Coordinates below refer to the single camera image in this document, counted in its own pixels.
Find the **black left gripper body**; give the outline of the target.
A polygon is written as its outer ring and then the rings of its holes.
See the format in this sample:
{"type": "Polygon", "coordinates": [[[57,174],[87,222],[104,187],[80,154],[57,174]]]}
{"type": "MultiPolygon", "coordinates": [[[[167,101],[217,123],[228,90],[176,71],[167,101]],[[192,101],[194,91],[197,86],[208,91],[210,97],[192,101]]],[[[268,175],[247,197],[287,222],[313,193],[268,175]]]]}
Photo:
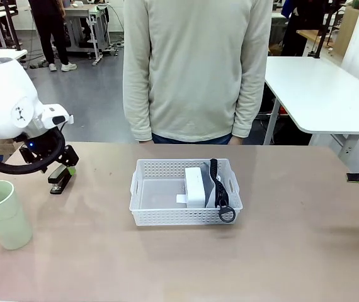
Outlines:
{"type": "Polygon", "coordinates": [[[33,153],[40,154],[45,158],[57,158],[65,148],[65,138],[59,128],[52,128],[43,135],[29,138],[24,141],[33,153]]]}

